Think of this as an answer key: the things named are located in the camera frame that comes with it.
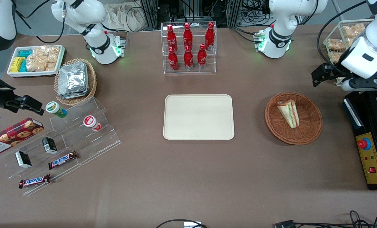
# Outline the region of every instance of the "brown table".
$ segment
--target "brown table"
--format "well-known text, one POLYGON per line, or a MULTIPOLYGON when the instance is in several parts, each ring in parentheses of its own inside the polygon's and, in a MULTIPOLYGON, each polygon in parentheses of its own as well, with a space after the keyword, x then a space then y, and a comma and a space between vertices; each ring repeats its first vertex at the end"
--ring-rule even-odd
MULTIPOLYGON (((0 227, 153 228, 185 218, 210 228, 262 228, 288 219, 348 222, 350 210, 373 220, 377 191, 366 190, 341 108, 345 94, 330 82, 312 86, 310 73, 323 62, 315 46, 319 29, 300 26, 280 59, 256 53, 233 31, 218 29, 217 73, 177 76, 163 74, 159 32, 131 33, 125 57, 111 65, 97 63, 82 36, 63 36, 59 44, 68 50, 67 60, 85 58, 93 64, 96 98, 106 106, 122 144, 30 197, 22 196, 0 167, 0 227), (302 93, 320 108, 324 126, 313 143, 290 146, 268 130, 265 105, 284 91, 302 93), (164 139, 169 94, 229 94, 235 137, 164 139)), ((19 36, 15 46, 39 44, 19 36)), ((44 104, 55 100, 53 78, 6 75, 4 80, 19 95, 44 104)), ((0 114, 0 130, 25 117, 45 124, 51 117, 28 111, 0 114)))

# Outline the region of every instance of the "sandwich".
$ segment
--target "sandwich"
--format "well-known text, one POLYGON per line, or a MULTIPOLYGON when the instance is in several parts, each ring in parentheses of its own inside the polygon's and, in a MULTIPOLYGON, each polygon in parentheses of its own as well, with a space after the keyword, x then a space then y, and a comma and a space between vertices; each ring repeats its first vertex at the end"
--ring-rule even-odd
POLYGON ((280 110, 281 115, 283 115, 284 119, 291 128, 296 128, 299 126, 299 118, 295 101, 288 100, 285 103, 278 104, 277 108, 280 110))

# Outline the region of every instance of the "red button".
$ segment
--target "red button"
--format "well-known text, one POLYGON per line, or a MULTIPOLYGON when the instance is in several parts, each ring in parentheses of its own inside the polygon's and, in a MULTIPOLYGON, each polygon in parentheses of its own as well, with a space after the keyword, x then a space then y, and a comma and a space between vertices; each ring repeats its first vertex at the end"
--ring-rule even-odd
POLYGON ((357 145, 359 146, 359 148, 362 148, 362 149, 366 149, 368 147, 368 143, 366 140, 359 140, 357 142, 357 145))

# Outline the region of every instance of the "control panel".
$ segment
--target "control panel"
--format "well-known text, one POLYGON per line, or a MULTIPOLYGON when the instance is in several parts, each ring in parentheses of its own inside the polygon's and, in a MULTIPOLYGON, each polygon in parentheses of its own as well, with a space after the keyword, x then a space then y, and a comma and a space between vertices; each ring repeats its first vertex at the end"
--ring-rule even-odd
POLYGON ((356 136, 356 142, 367 184, 377 184, 377 151, 371 132, 356 136))

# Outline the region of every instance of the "red cookie box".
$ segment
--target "red cookie box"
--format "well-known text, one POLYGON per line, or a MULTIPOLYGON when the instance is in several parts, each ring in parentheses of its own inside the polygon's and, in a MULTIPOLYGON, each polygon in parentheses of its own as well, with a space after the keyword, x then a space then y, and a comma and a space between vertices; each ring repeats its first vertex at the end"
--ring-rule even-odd
POLYGON ((32 118, 26 118, 25 120, 0 131, 0 153, 16 146, 43 130, 44 127, 42 123, 32 118))

